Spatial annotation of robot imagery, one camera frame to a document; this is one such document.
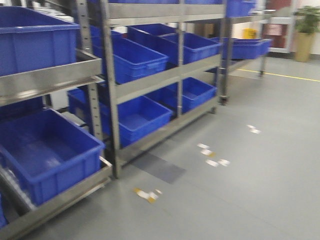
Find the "shelf post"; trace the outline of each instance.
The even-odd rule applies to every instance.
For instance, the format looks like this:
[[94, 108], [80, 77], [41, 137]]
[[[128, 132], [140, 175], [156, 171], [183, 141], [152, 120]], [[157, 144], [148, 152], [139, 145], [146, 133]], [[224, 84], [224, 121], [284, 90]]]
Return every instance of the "shelf post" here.
[[[180, 4], [180, 15], [183, 15], [185, 0], [179, 0]], [[182, 67], [184, 64], [184, 30], [183, 30], [183, 21], [178, 22], [178, 67]], [[180, 72], [180, 80], [178, 82], [177, 88], [177, 117], [179, 118], [182, 114], [182, 95], [183, 95], [183, 77]]]
[[120, 132], [118, 118], [118, 103], [116, 95], [116, 77], [114, 68], [114, 54], [111, 27], [109, 24], [109, 3], [108, 0], [100, 0], [100, 8], [102, 14], [103, 38], [104, 38], [104, 55], [106, 59], [107, 81], [110, 96], [110, 111], [111, 111], [111, 144], [113, 149], [113, 176], [119, 178], [122, 170], [121, 160], [119, 158], [120, 151]]
[[[88, 18], [88, 8], [86, 0], [76, 0], [77, 7], [77, 19], [80, 24], [80, 32], [81, 32], [81, 47], [82, 49], [92, 54], [92, 42], [90, 35], [90, 26], [89, 26], [89, 18]], [[91, 83], [87, 85], [88, 92], [88, 102], [90, 105], [90, 113], [91, 113], [91, 133], [98, 138], [99, 140], [103, 140], [103, 133], [101, 127], [101, 118], [100, 118], [100, 108], [99, 108], [99, 98], [98, 98], [98, 89], [96, 83]]]

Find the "plastic storage bin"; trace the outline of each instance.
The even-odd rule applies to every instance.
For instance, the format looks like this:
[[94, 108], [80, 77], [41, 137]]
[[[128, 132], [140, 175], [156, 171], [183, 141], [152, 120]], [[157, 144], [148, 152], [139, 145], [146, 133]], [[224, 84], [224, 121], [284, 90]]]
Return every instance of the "plastic storage bin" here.
[[[215, 0], [215, 4], [222, 3], [223, 0]], [[227, 18], [245, 17], [255, 6], [256, 0], [227, 0], [225, 15]]]
[[185, 4], [221, 4], [219, 0], [185, 0]]
[[174, 34], [176, 29], [164, 24], [146, 24], [128, 26], [128, 38], [138, 44], [157, 50], [157, 37], [165, 34]]
[[75, 62], [79, 28], [25, 7], [0, 7], [0, 76]]
[[[103, 58], [103, 48], [93, 46], [93, 54]], [[162, 72], [168, 57], [128, 39], [113, 41], [115, 80], [124, 84]]]
[[178, 4], [178, 0], [110, 0], [116, 4]]
[[[213, 41], [217, 41], [219, 38], [214, 37], [210, 39]], [[256, 59], [266, 50], [266, 47], [268, 46], [267, 42], [270, 44], [269, 41], [264, 42], [261, 39], [231, 38], [231, 40], [233, 41], [231, 59]], [[223, 39], [222, 57], [224, 59], [227, 58], [228, 41], [228, 38]]]
[[[94, 46], [102, 47], [102, 34], [101, 30], [97, 26], [90, 25], [91, 41]], [[122, 33], [117, 31], [111, 31], [112, 40], [116, 41], [122, 38]]]
[[1, 165], [40, 205], [100, 169], [104, 144], [46, 109], [0, 124]]
[[[157, 50], [169, 56], [169, 62], [178, 65], [178, 41], [177, 33], [162, 35], [157, 38]], [[208, 38], [192, 33], [184, 33], [183, 64], [192, 63], [219, 53], [220, 42], [211, 41]]]
[[5, 105], [0, 107], [0, 122], [9, 118], [16, 118], [27, 113], [38, 111], [43, 107], [42, 97]]
[[[213, 98], [217, 91], [216, 87], [193, 77], [184, 79], [182, 86], [182, 113], [186, 113]], [[153, 91], [147, 94], [147, 97], [176, 109], [178, 105], [177, 92], [178, 84], [175, 83]]]
[[261, 39], [261, 55], [265, 55], [269, 52], [269, 48], [271, 47], [272, 41], [272, 39]]
[[[80, 89], [68, 92], [69, 111], [80, 119], [87, 121], [89, 106], [85, 94]], [[102, 130], [110, 135], [110, 109], [100, 104]], [[140, 96], [118, 105], [120, 143], [126, 147], [144, 136], [166, 125], [170, 121], [172, 111], [166, 107]]]
[[5, 218], [4, 211], [2, 208], [2, 197], [0, 194], [0, 229], [3, 228], [5, 225], [7, 225], [7, 220]]

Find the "gray floor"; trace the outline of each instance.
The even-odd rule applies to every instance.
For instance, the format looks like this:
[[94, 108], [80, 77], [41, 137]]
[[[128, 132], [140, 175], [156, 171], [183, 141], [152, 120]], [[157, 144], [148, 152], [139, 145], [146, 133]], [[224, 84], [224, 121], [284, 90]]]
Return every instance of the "gray floor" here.
[[[320, 80], [319, 66], [271, 58], [267, 72]], [[155, 164], [156, 157], [185, 170], [172, 183], [141, 170], [141, 164], [128, 165], [121, 179], [24, 239], [320, 239], [320, 82], [259, 79], [239, 70], [233, 75], [227, 106], [149, 152]], [[249, 132], [248, 124], [261, 134]], [[212, 160], [230, 165], [205, 163], [198, 143], [216, 152]], [[149, 204], [133, 188], [159, 189], [163, 195]]]

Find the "paper scrap on floor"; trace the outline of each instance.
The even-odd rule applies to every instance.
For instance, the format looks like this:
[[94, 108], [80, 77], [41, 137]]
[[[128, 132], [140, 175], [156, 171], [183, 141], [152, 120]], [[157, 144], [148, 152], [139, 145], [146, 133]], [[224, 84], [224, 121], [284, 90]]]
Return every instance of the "paper scrap on floor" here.
[[250, 132], [251, 132], [251, 133], [254, 133], [254, 134], [260, 134], [260, 133], [261, 133], [261, 130], [251, 129]]
[[250, 128], [250, 129], [256, 129], [256, 127], [252, 126], [252, 125], [247, 125], [247, 127]]
[[250, 132], [254, 134], [260, 134], [261, 130], [258, 130], [255, 126], [247, 125], [248, 128], [250, 128]]
[[205, 145], [205, 144], [202, 144], [202, 143], [198, 143], [197, 145], [199, 148], [202, 148], [202, 149], [209, 149], [209, 146]]
[[142, 191], [140, 188], [134, 188], [133, 191], [141, 198], [147, 200], [149, 203], [153, 204], [159, 196], [155, 194], [153, 191], [145, 192]]
[[230, 161], [225, 160], [225, 159], [220, 159], [220, 160], [218, 161], [218, 164], [220, 164], [220, 165], [222, 165], [222, 166], [224, 166], [224, 167], [227, 167], [227, 166], [230, 164]]
[[206, 155], [208, 157], [211, 157], [211, 158], [213, 158], [216, 155], [215, 152], [210, 151], [208, 149], [203, 149], [200, 153], [202, 153], [203, 155]]
[[206, 162], [207, 164], [215, 167], [215, 168], [219, 166], [219, 163], [217, 163], [217, 162], [215, 162], [215, 161], [212, 161], [212, 160], [210, 160], [210, 159], [207, 159], [205, 162]]

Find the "floor marking tape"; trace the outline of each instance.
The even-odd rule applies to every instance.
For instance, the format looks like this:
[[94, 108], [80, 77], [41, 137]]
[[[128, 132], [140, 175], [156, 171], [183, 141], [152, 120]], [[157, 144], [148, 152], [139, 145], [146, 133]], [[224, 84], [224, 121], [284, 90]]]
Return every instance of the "floor marking tape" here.
[[[251, 73], [260, 73], [260, 71], [247, 70], [247, 69], [241, 69], [241, 68], [239, 68], [238, 70], [244, 71], [244, 72], [251, 72]], [[276, 74], [276, 73], [270, 73], [270, 72], [265, 72], [264, 74], [278, 76], [278, 77], [284, 77], [284, 78], [290, 78], [290, 79], [300, 79], [300, 80], [307, 80], [307, 81], [312, 81], [312, 82], [320, 82], [320, 80], [305, 78], [305, 77], [288, 76], [288, 75], [282, 75], [282, 74]]]

